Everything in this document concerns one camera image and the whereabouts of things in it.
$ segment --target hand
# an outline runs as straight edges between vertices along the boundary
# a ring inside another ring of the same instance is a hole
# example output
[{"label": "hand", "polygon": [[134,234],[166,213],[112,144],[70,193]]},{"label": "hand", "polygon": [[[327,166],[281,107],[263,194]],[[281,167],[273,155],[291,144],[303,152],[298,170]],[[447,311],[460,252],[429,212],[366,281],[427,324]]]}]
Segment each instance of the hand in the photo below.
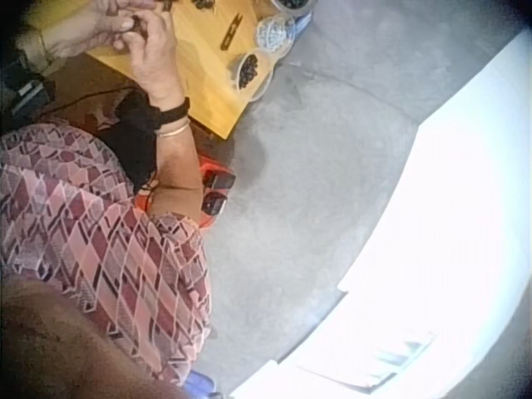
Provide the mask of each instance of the hand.
[{"label": "hand", "polygon": [[143,38],[138,32],[124,33],[122,39],[131,53],[131,68],[136,82],[150,97],[152,106],[162,111],[183,104],[185,95],[175,60],[176,39],[174,22],[169,12],[135,13],[145,29]]},{"label": "hand", "polygon": [[47,51],[55,58],[67,58],[112,45],[122,32],[133,27],[133,12],[126,7],[152,9],[156,5],[155,0],[91,0],[42,32]]}]

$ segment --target black watch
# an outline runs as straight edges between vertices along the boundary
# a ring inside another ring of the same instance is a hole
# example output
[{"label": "black watch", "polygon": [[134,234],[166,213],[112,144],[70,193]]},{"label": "black watch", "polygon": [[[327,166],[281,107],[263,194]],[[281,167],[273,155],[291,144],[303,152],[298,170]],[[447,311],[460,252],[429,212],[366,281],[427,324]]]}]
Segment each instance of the black watch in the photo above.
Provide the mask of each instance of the black watch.
[{"label": "black watch", "polygon": [[189,114],[190,108],[190,98],[185,97],[183,104],[168,111],[161,111],[156,106],[150,106],[150,122],[151,127],[154,131],[159,130],[162,126],[169,123],[178,121],[179,119],[185,118]]}]

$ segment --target pink geometric print fabric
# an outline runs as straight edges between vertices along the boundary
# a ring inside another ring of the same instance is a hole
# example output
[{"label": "pink geometric print fabric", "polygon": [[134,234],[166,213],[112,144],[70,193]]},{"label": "pink geometric print fabric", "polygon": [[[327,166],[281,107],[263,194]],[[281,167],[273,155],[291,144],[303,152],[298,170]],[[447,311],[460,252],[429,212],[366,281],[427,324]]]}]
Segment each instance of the pink geometric print fabric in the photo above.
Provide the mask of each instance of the pink geometric print fabric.
[{"label": "pink geometric print fabric", "polygon": [[74,301],[153,377],[182,385],[209,333],[198,226],[150,219],[98,139],[36,125],[2,138],[2,278],[38,278]]}]

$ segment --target wooden table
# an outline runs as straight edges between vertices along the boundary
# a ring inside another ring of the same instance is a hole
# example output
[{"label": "wooden table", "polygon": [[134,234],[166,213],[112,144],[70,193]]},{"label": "wooden table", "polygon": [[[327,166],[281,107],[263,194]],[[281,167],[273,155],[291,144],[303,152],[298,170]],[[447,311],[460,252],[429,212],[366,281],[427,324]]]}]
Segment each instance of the wooden table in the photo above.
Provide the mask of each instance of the wooden table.
[{"label": "wooden table", "polygon": [[[27,17],[37,28],[50,26],[87,0],[42,0]],[[255,27],[261,17],[273,15],[269,0],[218,0],[214,10],[198,10],[191,0],[174,3],[172,15],[178,38],[177,63],[187,96],[190,114],[199,123],[226,139],[248,101],[236,93],[229,66],[236,58],[256,47]],[[243,19],[228,51],[220,45],[237,14]],[[90,54],[100,62],[132,77],[129,57],[111,48]]]}]

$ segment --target woman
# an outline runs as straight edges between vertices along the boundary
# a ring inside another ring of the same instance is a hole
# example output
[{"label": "woman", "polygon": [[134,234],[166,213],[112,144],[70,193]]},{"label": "woman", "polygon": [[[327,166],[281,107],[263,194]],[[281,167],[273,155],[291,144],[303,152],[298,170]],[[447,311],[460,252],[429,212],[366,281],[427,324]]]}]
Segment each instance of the woman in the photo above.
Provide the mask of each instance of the woman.
[{"label": "woman", "polygon": [[[142,34],[131,31],[131,6],[146,8],[135,12]],[[148,214],[134,206],[115,155],[86,132],[35,125],[2,138],[6,396],[182,397],[176,386],[208,334],[202,182],[172,18],[154,7],[95,0],[17,40],[35,68],[102,44],[126,45],[150,104],[170,112],[155,132],[160,185]]]}]

